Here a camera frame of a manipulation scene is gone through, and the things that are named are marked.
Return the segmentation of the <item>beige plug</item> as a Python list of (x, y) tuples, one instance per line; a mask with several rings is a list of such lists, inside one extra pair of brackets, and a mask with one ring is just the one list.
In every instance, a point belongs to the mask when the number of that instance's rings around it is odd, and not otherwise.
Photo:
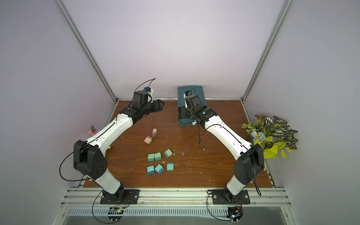
[(152, 141), (153, 141), (153, 137), (151, 137), (151, 136), (147, 136), (147, 137), (145, 138), (145, 140), (144, 140), (144, 142), (145, 142), (146, 144), (151, 144)]
[(158, 129), (157, 128), (154, 128), (152, 130), (152, 137), (156, 137), (158, 135)]

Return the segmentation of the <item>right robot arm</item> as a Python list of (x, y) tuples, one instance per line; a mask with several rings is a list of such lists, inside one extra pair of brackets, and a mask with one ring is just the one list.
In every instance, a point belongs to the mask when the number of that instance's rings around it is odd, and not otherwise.
[(205, 107), (197, 94), (184, 98), (186, 114), (205, 131), (213, 134), (236, 160), (233, 177), (224, 187), (224, 196), (228, 202), (238, 200), (240, 193), (256, 176), (264, 170), (264, 151), (260, 144), (251, 144), (227, 126), (211, 108)]

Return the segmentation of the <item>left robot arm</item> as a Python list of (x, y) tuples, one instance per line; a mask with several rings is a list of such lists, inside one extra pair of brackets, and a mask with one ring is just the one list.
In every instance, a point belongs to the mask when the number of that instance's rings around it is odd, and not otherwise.
[(162, 111), (164, 105), (158, 99), (142, 105), (132, 104), (120, 110), (115, 119), (98, 134), (74, 144), (73, 167), (98, 184), (105, 197), (120, 201), (124, 196), (124, 186), (108, 169), (105, 158), (108, 147), (144, 116)]

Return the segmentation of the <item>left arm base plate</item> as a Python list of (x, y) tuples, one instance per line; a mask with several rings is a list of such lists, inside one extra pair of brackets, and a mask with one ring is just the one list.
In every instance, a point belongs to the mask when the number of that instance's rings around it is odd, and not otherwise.
[(139, 194), (139, 189), (119, 189), (115, 194), (109, 194), (106, 191), (102, 191), (100, 204), (136, 205)]

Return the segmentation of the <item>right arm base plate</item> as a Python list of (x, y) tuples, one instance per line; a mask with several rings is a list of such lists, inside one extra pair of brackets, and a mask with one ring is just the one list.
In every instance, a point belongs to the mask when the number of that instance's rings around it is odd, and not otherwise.
[(211, 196), (213, 204), (250, 204), (247, 190), (242, 190), (237, 195), (233, 195), (230, 191), (224, 189), (211, 189), (207, 193)]

